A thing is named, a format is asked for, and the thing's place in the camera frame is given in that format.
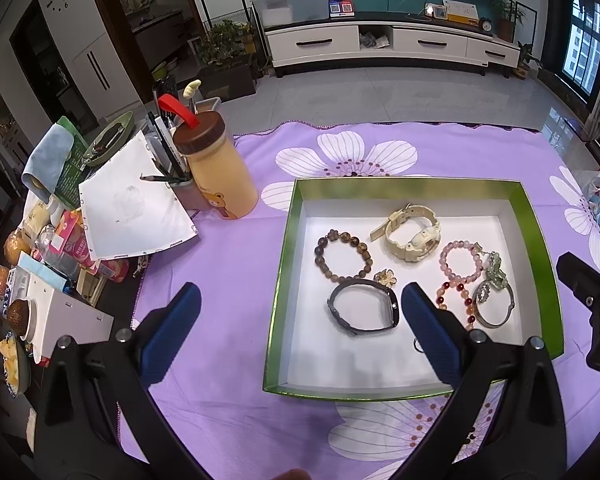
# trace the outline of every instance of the metal screw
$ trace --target metal screw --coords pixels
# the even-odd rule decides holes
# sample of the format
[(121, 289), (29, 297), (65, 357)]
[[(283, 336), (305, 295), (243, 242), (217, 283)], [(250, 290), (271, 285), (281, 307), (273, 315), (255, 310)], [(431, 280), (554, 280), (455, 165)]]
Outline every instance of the metal screw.
[(469, 332), (469, 338), (471, 338), (471, 341), (474, 343), (484, 343), (487, 341), (487, 335), (479, 328), (471, 330), (471, 332)]
[(533, 336), (529, 340), (529, 343), (531, 343), (531, 346), (536, 350), (542, 350), (544, 348), (544, 341), (542, 341), (541, 337)]
[(130, 328), (121, 328), (116, 332), (116, 340), (121, 343), (125, 343), (131, 339), (131, 336), (133, 334), (134, 333), (131, 331)]
[(71, 344), (71, 336), (63, 335), (58, 338), (58, 342), (56, 343), (58, 348), (65, 349)]

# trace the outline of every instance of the purple tablecloth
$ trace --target purple tablecloth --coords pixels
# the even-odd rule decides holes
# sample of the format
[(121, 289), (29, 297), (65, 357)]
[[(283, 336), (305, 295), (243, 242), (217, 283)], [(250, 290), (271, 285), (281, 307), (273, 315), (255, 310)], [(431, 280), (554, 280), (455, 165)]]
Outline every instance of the purple tablecloth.
[[(218, 480), (264, 480), (299, 467), (314, 480), (381, 480), (414, 449), (445, 397), (346, 403), (262, 391), (262, 373), (290, 186), (327, 174), (428, 174), (520, 180), (556, 262), (571, 251), (600, 269), (600, 230), (571, 173), (539, 134), (459, 124), (356, 124), (319, 130), (283, 124), (239, 137), (261, 200), (246, 218), (195, 218), (200, 236), (156, 254), (135, 319), (165, 306), (185, 282), (202, 291), (200, 318), (164, 381), (151, 387), (187, 448)], [(600, 430), (600, 373), (587, 368), (589, 313), (558, 284), (564, 354), (554, 361), (569, 462)], [(476, 423), (475, 452), (498, 402), (494, 386)], [(123, 448), (142, 457), (124, 418)]]

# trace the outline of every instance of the clear storage bin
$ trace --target clear storage bin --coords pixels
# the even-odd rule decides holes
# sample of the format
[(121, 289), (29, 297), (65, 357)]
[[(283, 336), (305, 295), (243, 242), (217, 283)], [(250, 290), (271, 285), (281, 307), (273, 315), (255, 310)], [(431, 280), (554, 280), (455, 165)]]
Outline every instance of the clear storage bin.
[(326, 20), (329, 0), (252, 0), (263, 27)]

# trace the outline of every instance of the person's hand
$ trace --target person's hand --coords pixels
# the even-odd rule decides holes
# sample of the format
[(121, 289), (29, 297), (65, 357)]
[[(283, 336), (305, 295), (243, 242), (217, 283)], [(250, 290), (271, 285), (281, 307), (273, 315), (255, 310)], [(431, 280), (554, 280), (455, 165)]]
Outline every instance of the person's hand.
[(311, 480), (311, 477), (301, 469), (292, 469), (291, 471), (282, 473), (280, 476), (276, 476), (273, 480)]

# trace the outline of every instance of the silver bangle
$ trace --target silver bangle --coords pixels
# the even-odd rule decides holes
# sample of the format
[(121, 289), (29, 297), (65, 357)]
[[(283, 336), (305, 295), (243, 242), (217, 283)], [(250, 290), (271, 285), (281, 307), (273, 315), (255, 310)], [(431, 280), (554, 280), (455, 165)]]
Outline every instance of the silver bangle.
[(498, 324), (493, 324), (493, 323), (489, 323), (487, 320), (485, 320), (482, 317), (482, 314), (480, 314), (480, 309), (478, 308), (478, 304), (484, 303), (485, 301), (487, 301), (487, 298), (489, 297), (490, 282), (489, 282), (489, 280), (484, 280), (480, 285), (475, 287), (474, 295), (473, 295), (475, 319), (477, 319), (478, 322), (483, 327), (499, 328), (499, 327), (503, 326), (509, 320), (509, 317), (511, 316), (511, 311), (513, 311), (514, 307), (516, 306), (516, 303), (513, 299), (513, 290), (511, 288), (511, 286), (509, 285), (509, 283), (507, 283), (507, 285), (504, 288), (507, 289), (507, 291), (509, 292), (509, 297), (511, 298), (511, 303), (509, 304), (509, 309), (507, 311), (507, 317), (504, 319), (503, 322), (498, 323)]

